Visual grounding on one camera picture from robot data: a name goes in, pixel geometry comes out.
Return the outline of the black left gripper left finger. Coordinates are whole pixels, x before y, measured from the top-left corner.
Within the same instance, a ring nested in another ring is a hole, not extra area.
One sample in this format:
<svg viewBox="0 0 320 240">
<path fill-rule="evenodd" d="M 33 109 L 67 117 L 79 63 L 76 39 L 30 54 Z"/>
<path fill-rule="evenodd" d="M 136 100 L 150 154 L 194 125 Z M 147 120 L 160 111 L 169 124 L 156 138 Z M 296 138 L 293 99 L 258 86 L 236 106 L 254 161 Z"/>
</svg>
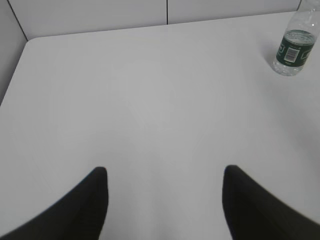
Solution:
<svg viewBox="0 0 320 240">
<path fill-rule="evenodd" d="M 3 240 L 97 240 L 109 205 L 106 168 L 95 167 L 59 201 Z"/>
</svg>

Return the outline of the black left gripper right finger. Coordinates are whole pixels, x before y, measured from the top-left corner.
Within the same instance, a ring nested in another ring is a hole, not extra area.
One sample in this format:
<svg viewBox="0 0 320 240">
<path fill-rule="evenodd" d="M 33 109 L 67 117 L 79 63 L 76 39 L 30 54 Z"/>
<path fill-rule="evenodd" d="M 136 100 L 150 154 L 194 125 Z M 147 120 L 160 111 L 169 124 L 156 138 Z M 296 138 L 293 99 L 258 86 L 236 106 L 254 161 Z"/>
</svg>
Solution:
<svg viewBox="0 0 320 240">
<path fill-rule="evenodd" d="M 295 211 L 236 165 L 223 174 L 222 207 L 234 240 L 318 240 L 320 225 Z"/>
</svg>

